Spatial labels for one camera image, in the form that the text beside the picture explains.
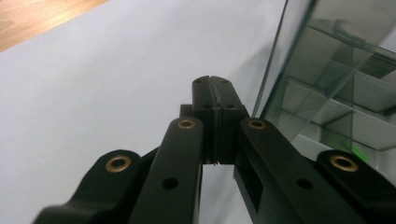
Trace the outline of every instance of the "screw hole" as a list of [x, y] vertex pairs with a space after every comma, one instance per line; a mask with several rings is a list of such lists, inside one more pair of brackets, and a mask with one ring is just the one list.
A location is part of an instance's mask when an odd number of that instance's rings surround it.
[[346, 161], [344, 159], [336, 159], [335, 162], [337, 162], [339, 165], [345, 166], [345, 167], [351, 167], [352, 164], [349, 161]]
[[177, 185], [178, 185], [177, 180], [174, 178], [167, 178], [163, 181], [164, 189], [175, 189]]
[[123, 166], [125, 164], [125, 160], [124, 159], [116, 159], [113, 162], [111, 162], [111, 166], [114, 168]]
[[115, 156], [106, 163], [106, 169], [110, 173], [118, 173], [127, 169], [131, 165], [131, 159], [126, 156]]
[[266, 127], [265, 123], [262, 122], [261, 120], [251, 120], [248, 123], [248, 126], [254, 129], [264, 129]]
[[302, 189], [312, 189], [313, 188], [312, 183], [309, 180], [304, 179], [304, 178], [298, 178], [296, 180], [296, 183], [297, 183], [298, 187], [300, 187]]
[[182, 121], [180, 121], [177, 126], [181, 129], [190, 129], [193, 128], [195, 126], [194, 121], [189, 120], [189, 119], [184, 119]]
[[337, 167], [338, 169], [347, 172], [356, 172], [359, 169], [359, 166], [356, 162], [342, 155], [331, 156], [330, 162], [332, 163], [333, 166]]

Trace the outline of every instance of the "wooden surface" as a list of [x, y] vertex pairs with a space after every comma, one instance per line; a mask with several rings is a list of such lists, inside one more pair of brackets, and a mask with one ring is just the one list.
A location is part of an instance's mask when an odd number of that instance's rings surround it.
[[0, 0], [0, 51], [41, 34], [107, 0]]

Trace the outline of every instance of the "black plastic part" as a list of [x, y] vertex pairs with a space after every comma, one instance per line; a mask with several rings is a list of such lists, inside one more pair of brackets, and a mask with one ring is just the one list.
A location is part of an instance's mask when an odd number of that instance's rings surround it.
[[205, 126], [204, 163], [234, 164], [239, 122], [249, 114], [233, 84], [221, 77], [192, 82], [192, 114]]
[[[353, 167], [348, 160], [355, 162], [356, 171], [348, 169]], [[346, 169], [337, 168], [334, 163]], [[369, 223], [396, 223], [396, 188], [364, 161], [343, 151], [330, 150], [318, 155], [316, 167]]]
[[192, 105], [180, 106], [180, 117], [192, 117]]
[[144, 155], [141, 159], [139, 170], [140, 170], [140, 176], [144, 180], [146, 180], [146, 178], [148, 177], [149, 169], [151, 167], [151, 164], [154, 162], [158, 149], [159, 147], [154, 148], [148, 154]]
[[245, 203], [252, 204], [247, 209], [253, 223], [365, 223], [270, 122], [244, 119], [241, 130], [246, 158], [237, 160], [235, 173], [242, 176], [235, 176], [237, 184], [243, 189], [262, 183], [262, 192], [255, 193], [261, 195], [259, 206], [241, 190]]
[[[194, 126], [180, 128], [183, 120]], [[128, 223], [198, 223], [203, 129], [198, 119], [172, 121]]]
[[396, 113], [396, 105], [384, 111], [384, 116], [392, 116]]
[[[126, 156], [131, 165], [110, 173], [109, 160]], [[45, 208], [35, 224], [125, 223], [141, 187], [140, 157], [131, 151], [116, 150], [102, 156], [85, 174], [76, 193], [64, 205]]]

